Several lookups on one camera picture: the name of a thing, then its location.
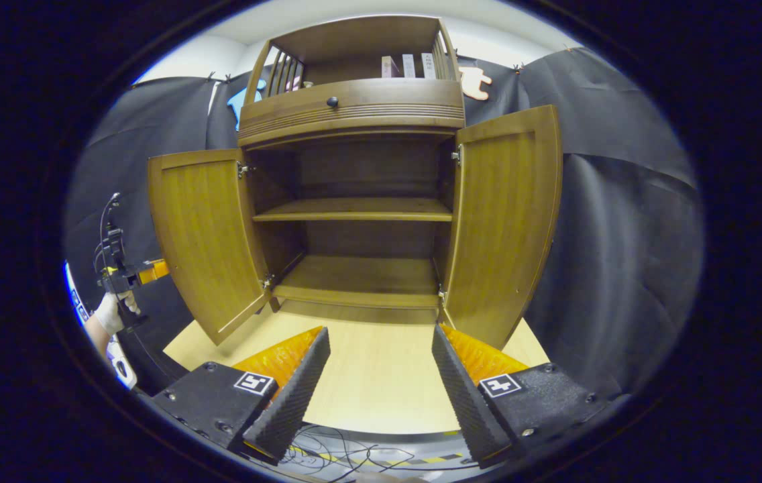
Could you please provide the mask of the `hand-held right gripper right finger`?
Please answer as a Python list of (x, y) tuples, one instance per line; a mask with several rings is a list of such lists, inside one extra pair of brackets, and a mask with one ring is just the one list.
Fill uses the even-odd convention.
[(471, 458), (480, 468), (555, 455), (608, 416), (613, 401), (559, 365), (529, 366), (445, 324), (432, 355)]

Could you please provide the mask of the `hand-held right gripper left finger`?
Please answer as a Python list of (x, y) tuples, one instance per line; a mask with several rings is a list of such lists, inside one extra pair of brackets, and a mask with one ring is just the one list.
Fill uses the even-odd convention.
[(328, 329), (314, 327), (231, 366), (205, 362), (153, 401), (219, 447), (276, 465), (303, 425), (329, 355)]

